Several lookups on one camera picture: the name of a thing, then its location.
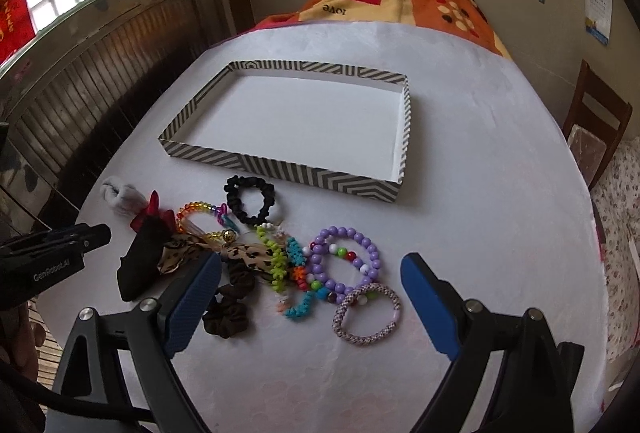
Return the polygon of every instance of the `chevron striped pattern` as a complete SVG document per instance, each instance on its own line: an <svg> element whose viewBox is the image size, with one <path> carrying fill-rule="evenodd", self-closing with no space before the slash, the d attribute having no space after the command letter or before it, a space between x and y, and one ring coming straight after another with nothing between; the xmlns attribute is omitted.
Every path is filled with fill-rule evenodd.
<svg viewBox="0 0 640 433"><path fill-rule="evenodd" d="M254 155L226 152L203 148L184 142L172 140L172 137L180 127L189 119L198 107L198 104L206 95L222 81L224 77L236 70L295 70L301 72L314 72L324 74L342 74L357 76L373 81L384 81L402 85L402 98L404 101L404 128L402 131L401 160L398 182L388 182L371 179L368 177L353 175L337 171L329 171L322 168L312 168L303 164L294 164ZM164 150L172 157L204 162L221 166L222 168L238 169L249 173L263 175L265 177L288 180L298 184L330 189L341 193L372 198L383 202L393 202L398 196L400 186L404 179L406 166L406 154L409 146L409 134L411 129L411 99L409 95L408 80L404 74L388 72L366 67L351 65L338 65L334 63L320 63L315 61L285 61L285 60L255 60L232 61L224 67L212 80L193 96L183 109L174 117L174 120L164 129L158 137Z"/></svg>

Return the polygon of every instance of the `metal screw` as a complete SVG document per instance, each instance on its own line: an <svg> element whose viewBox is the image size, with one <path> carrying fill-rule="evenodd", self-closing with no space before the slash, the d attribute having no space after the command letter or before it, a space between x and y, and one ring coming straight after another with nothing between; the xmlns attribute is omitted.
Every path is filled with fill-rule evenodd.
<svg viewBox="0 0 640 433"><path fill-rule="evenodd" d="M156 301L156 299L146 298L140 302L140 310L142 310L142 312L149 312L156 308L156 305L158 305L158 301Z"/></svg>
<svg viewBox="0 0 640 433"><path fill-rule="evenodd" d="M539 308L530 308L529 317L533 321L542 321L545 318L545 315L542 314L542 310L540 310Z"/></svg>
<svg viewBox="0 0 640 433"><path fill-rule="evenodd" d="M482 309L484 309L482 303L477 299L468 299L465 301L465 307L469 312L473 312L473 314L478 314L479 312L482 312Z"/></svg>
<svg viewBox="0 0 640 433"><path fill-rule="evenodd" d="M82 320L82 321L87 321L89 319L91 319L92 317L94 317L94 309L92 308L83 308L80 311L80 314L78 314L78 317Z"/></svg>

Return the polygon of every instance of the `pile of hair accessories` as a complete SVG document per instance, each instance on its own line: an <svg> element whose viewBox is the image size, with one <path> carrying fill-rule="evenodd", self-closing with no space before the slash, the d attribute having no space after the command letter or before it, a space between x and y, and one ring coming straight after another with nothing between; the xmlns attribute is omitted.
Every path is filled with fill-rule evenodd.
<svg viewBox="0 0 640 433"><path fill-rule="evenodd" d="M242 190L257 188L264 204L256 216L244 210ZM226 203L218 206L196 201L185 204L174 214L160 210L158 194L146 198L132 185L110 177L103 182L101 193L120 215L132 216L131 227L137 232L129 252L118 269L118 286L124 301L142 294L160 275L175 272L181 265L197 257L203 249L220 254L228 271L229 283L220 286L202 317L210 334L232 337L249 326L247 307L241 300L255 288L255 278L269 283L277 295L277 311L293 321L307 317L317 301L337 306L333 330L338 337L360 346L371 345L396 329L401 302L398 295L380 283L382 260L372 239L353 227L331 225L320 229L318 236L302 245L283 228L269 222L270 209L276 204L273 184L258 177L228 179L224 187ZM191 221L194 214L209 214L221 229L204 231ZM248 231L241 233L244 224ZM255 233L260 243L241 243L239 239ZM353 249L336 243L351 240ZM362 275L354 286L329 275L326 260L337 257L348 262ZM367 337L354 336L342 329L342 321L352 305L364 305L378 294L389 297L394 314L380 332Z"/></svg>

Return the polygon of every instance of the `black scrunchie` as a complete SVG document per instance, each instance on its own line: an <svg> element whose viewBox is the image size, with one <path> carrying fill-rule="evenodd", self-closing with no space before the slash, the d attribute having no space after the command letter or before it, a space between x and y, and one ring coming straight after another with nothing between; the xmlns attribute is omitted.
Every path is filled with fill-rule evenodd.
<svg viewBox="0 0 640 433"><path fill-rule="evenodd" d="M238 188L258 188L262 192L264 204L255 217L247 215L242 206ZM239 177L234 175L226 181L226 204L233 211L236 218L245 225L261 225L267 221L269 208L276 203L276 191L273 184L265 182L259 177Z"/></svg>
<svg viewBox="0 0 640 433"><path fill-rule="evenodd" d="M255 288L255 278L251 269L241 259L223 259L229 271L229 283L219 287L209 302L207 313L202 317L204 330L214 336L227 339L244 332L249 326L246 316L246 305L239 299L247 296Z"/></svg>

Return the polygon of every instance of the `white tablecloth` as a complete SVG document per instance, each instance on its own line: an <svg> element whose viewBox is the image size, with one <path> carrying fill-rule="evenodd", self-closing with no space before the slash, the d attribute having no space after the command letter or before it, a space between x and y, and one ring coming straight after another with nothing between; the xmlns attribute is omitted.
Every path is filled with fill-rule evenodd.
<svg viewBox="0 0 640 433"><path fill-rule="evenodd" d="M409 78L412 135L395 204L274 181L286 228L301 241L330 225L355 227L373 239L382 281L401 296L404 314L391 337L363 349L332 333L333 305L318 304L312 317L293 323L276 313L273 292L261 287L250 298L251 330L221 339L200 327L174 359L211 430L409 431L448 365L399 281L400 259L418 251L463 298L516 315L537 306L556 341L585 346L572 402L576 431L587 431L602 397L607 305L590 199L555 121L513 62L455 36L399 24L331 22L253 32L200 56L151 108L103 177L118 175L145 194L156 189L166 208L222 202L225 180L236 172L170 158L157 136L229 61L269 58L360 65ZM229 130L242 132L242 114ZM87 254L82 272L38 302L61 343L81 308L106 314L132 306L120 300L116 269L134 234L100 200L99 184L78 221L107 223L111 243ZM338 261L329 269L340 280L358 280ZM352 330L372 333L390 309L378 299L350 311L357 313ZM498 361L494 354L490 384ZM124 370L132 380L130 363ZM134 400L143 403L132 386ZM478 426L490 390L482 386L465 431Z"/></svg>

